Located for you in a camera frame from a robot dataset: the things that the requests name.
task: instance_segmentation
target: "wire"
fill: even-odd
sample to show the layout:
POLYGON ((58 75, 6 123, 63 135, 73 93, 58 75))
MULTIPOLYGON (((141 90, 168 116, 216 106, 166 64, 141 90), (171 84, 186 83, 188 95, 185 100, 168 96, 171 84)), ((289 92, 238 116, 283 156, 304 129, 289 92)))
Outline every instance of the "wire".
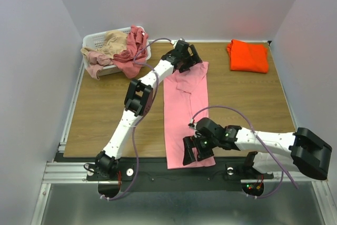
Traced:
POLYGON ((284 172, 282 171, 282 172, 281 172, 280 183, 279 183, 279 184, 277 185, 277 187, 276 187, 273 191, 271 191, 270 193, 268 193, 268 194, 266 194, 266 195, 264 195, 264 196, 252 196, 252 195, 248 195, 248 196, 252 196, 252 197, 255 198, 255 199, 265 199, 265 198, 267 198, 267 197, 270 197, 271 195, 273 195, 274 193, 276 193, 276 192, 279 190, 279 188, 281 187, 282 182, 283 182, 283 176, 284 176, 284 172))
POLYGON ((263 184, 263 175, 261 175, 261 183, 259 184, 259 187, 261 187, 263 184))
POLYGON ((282 172, 284 172, 288 178, 290 179, 290 181, 293 183, 293 185, 295 186, 296 189, 299 188, 298 184, 295 182, 295 180, 293 179, 293 177, 290 175, 289 171, 283 166, 283 164, 281 164, 281 162, 277 159, 277 157, 274 155, 274 153, 268 148, 268 146, 262 141, 262 139, 257 135, 251 121, 240 111, 238 111, 237 109, 234 109, 232 107, 229 106, 224 106, 224 105, 211 105, 211 106, 207 106, 199 111, 197 111, 192 119, 194 120, 194 118, 201 113, 204 110, 210 109, 210 108, 225 108, 225 109, 229 109, 232 110, 236 113, 238 113, 242 118, 244 118, 246 120, 246 122, 248 123, 250 129, 252 130, 253 134, 256 136, 256 138, 259 140, 259 142, 262 144, 262 146, 268 151, 268 153, 270 154, 270 156, 274 159, 274 161, 279 165, 279 167, 282 169, 282 172))
MULTIPOLYGON (((147 48, 149 47, 150 45, 152 45, 153 43, 159 41, 159 40, 167 40, 169 42, 171 42, 170 39, 168 38, 158 38, 158 39, 155 39, 154 41, 152 41, 151 43, 149 43, 145 48, 143 48, 142 50, 140 50, 136 55, 135 57, 133 58, 133 62, 136 63, 136 64, 141 64, 141 65, 144 65, 146 67, 149 67, 155 74, 156 76, 156 87, 155 87, 155 91, 154 91, 154 95, 153 95, 153 99, 152 101, 154 101, 154 99, 156 98, 157 96, 157 91, 158 91, 158 86, 159 86, 159 76, 158 76, 158 73, 154 70, 154 68, 147 64, 147 63, 141 63, 141 62, 136 62, 136 59, 137 57, 147 48)), ((118 196, 115 196, 113 198, 109 198, 109 197, 106 197, 104 195, 101 195, 101 199, 105 199, 107 201, 112 201, 112 200, 119 200, 121 198, 123 198, 129 191, 130 189, 132 188, 132 186, 134 185, 134 183, 136 182, 136 179, 137 179, 137 176, 138 176, 138 172, 139 172, 139 155, 138 155, 138 151, 137 151, 137 147, 136 147, 136 143, 135 143, 135 131, 136 131, 136 127, 138 126, 139 123, 141 123, 141 121, 144 119, 145 117, 142 117, 136 124, 135 126, 133 127, 133 130, 132 130, 132 146, 133 146, 133 150, 135 152, 135 155, 136 155, 136 171, 135 171, 135 174, 133 176, 133 179, 130 183, 130 185, 125 189, 125 191, 121 194, 121 195, 118 195, 118 196)))

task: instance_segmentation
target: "black bracket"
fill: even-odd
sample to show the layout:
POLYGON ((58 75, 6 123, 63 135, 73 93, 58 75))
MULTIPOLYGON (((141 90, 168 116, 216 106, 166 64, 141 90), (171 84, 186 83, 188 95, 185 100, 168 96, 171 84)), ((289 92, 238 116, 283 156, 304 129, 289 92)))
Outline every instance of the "black bracket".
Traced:
POLYGON ((326 180, 332 148, 306 128, 298 128, 294 145, 289 147, 294 164, 307 177, 326 180))
POLYGON ((183 138, 184 158, 183 165, 195 161, 192 148, 196 148, 197 161, 214 156, 213 148, 219 147, 225 150, 239 150, 235 145, 237 132, 240 126, 229 125, 222 127, 209 118, 200 119, 195 126, 195 136, 183 138))
POLYGON ((197 63, 202 63, 194 45, 181 40, 177 41, 175 48, 168 51, 161 59, 170 62, 174 70, 179 70, 180 73, 188 71, 197 63))
POLYGON ((126 110, 131 110, 135 116, 145 116, 153 103, 153 88, 145 85, 141 80, 132 79, 128 86, 124 105, 126 110))
POLYGON ((118 160, 114 157, 110 158, 105 154, 105 151, 101 151, 95 158, 96 167, 92 167, 97 174, 101 174, 104 177, 113 177, 116 174, 118 167, 118 160))

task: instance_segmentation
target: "white plastic basket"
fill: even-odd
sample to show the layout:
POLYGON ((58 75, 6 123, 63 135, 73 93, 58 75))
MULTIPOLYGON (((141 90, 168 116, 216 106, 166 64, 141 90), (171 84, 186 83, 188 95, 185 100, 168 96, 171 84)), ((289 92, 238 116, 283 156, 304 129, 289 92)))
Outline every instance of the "white plastic basket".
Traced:
MULTIPOLYGON (((131 27, 114 29, 114 30, 119 30, 119 31, 122 31, 123 33, 128 34, 131 31, 131 27)), ((90 48, 94 48, 94 49, 102 47, 103 42, 105 40, 106 32, 87 35, 86 37, 83 38, 82 46, 83 47, 90 47, 90 48)), ((150 47, 147 47, 146 60, 150 59, 150 57, 151 57, 151 49, 150 49, 150 47)), ((85 58, 85 56, 83 56, 83 62, 84 62, 84 67, 87 68, 89 66, 89 62, 85 58)), ((104 76, 104 75, 108 75, 108 74, 117 73, 117 72, 120 72, 120 71, 121 70, 118 69, 116 65, 109 65, 109 66, 104 66, 103 69, 99 72, 98 75, 104 76)))

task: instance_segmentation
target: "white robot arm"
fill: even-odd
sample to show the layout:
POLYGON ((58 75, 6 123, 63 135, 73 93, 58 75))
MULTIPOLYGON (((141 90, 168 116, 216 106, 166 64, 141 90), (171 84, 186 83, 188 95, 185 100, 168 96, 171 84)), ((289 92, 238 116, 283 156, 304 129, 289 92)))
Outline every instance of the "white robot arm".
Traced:
MULTIPOLYGON (((95 164, 101 172, 115 174, 118 160, 122 156, 132 129, 151 108, 156 86, 174 71, 184 72, 201 62, 195 47, 179 40, 175 43, 174 49, 163 55, 154 68, 158 81, 153 70, 139 80, 131 80, 121 121, 108 144, 95 159, 95 164)), ((209 158, 214 155, 212 149, 220 147, 226 150, 257 151, 248 155, 249 163, 246 164, 257 174, 279 171, 279 165, 274 159, 269 154, 262 153, 266 152, 266 149, 256 138, 257 134, 288 171, 300 171, 308 177, 319 180, 325 180, 327 177, 332 149, 308 129, 299 128, 296 133, 258 131, 254 134, 251 130, 240 126, 230 125, 223 128, 209 118, 202 118, 196 123, 190 123, 189 126, 195 129, 195 134, 183 139, 184 165, 209 158), (194 148, 197 150, 197 158, 192 152, 194 148)))

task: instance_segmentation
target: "wooden tabletop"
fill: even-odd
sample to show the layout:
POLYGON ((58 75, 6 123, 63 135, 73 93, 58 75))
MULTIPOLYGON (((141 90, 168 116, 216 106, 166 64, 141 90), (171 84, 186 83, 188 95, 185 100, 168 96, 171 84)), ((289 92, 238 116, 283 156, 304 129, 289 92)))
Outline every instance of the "wooden tabletop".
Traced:
MULTIPOLYGON (((275 65, 268 51, 268 74, 230 71, 226 43, 195 43, 200 58, 209 62, 207 89, 209 105, 227 105, 244 113, 255 129, 266 132, 294 131, 275 65)), ((151 46, 148 63, 155 66, 171 49, 168 43, 151 46)), ((148 73, 142 68, 137 78, 148 73)), ((84 72, 64 156, 95 157, 110 140, 124 109, 130 80, 123 73, 102 76, 100 81, 84 72)), ((163 84, 154 104, 136 129, 135 139, 141 157, 164 157, 163 84)), ((225 109, 210 109, 210 118, 222 126, 248 127, 238 114, 225 109)), ((214 149, 217 156, 245 156, 247 152, 214 149)), ((135 156, 129 140, 123 156, 135 156)))

